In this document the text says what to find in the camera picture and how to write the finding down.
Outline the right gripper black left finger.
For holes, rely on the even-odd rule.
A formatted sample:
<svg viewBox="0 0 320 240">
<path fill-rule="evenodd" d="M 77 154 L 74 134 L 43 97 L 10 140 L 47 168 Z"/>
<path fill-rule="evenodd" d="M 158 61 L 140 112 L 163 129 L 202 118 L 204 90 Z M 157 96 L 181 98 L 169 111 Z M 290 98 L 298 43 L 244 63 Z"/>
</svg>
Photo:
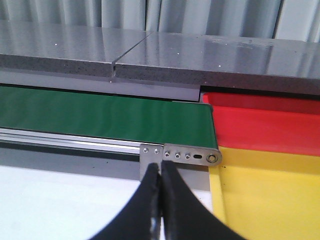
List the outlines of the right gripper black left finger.
<svg viewBox="0 0 320 240">
<path fill-rule="evenodd" d="M 160 174 L 150 163 L 135 193 L 93 240 L 158 240 L 161 231 Z"/>
</svg>

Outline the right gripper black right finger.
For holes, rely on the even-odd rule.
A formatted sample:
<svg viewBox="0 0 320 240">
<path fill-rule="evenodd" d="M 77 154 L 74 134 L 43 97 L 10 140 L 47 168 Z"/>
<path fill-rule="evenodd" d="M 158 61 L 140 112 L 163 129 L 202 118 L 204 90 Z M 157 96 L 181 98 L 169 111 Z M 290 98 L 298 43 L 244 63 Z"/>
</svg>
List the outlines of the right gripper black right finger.
<svg viewBox="0 0 320 240">
<path fill-rule="evenodd" d="M 242 240 L 197 199 L 172 161 L 161 163 L 161 205 L 167 240 Z"/>
</svg>

